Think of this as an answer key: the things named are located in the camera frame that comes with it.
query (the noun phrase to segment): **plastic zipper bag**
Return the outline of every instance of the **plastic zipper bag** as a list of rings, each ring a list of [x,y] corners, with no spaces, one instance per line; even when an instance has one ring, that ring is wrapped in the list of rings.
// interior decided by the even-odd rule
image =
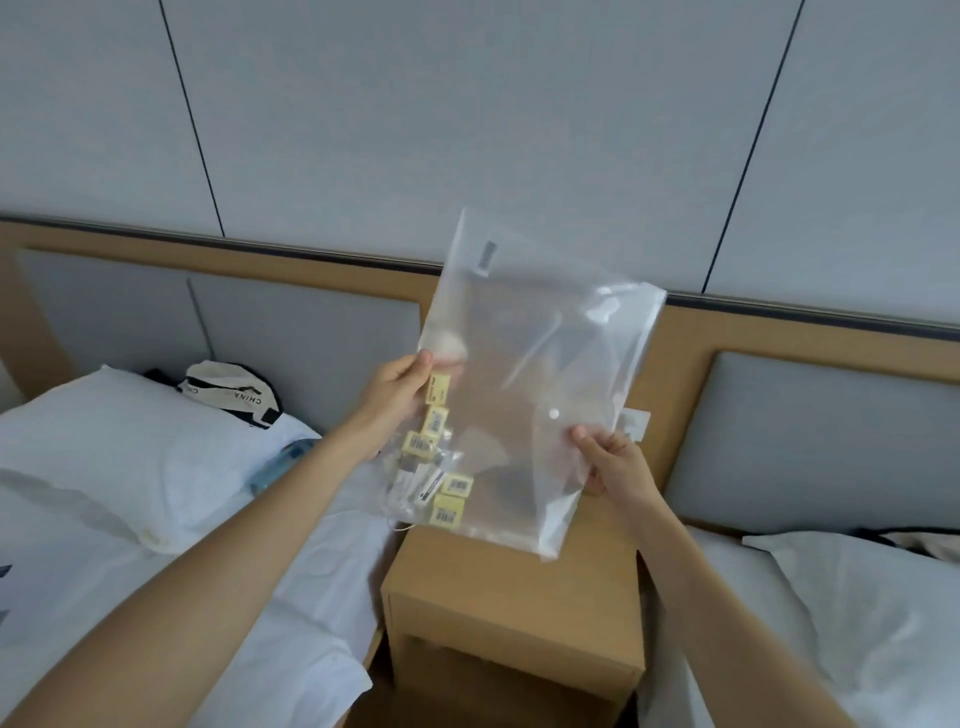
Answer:
[[[588,474],[567,432],[613,429],[665,297],[464,210],[420,337],[426,401],[381,452],[382,512],[556,558]]]

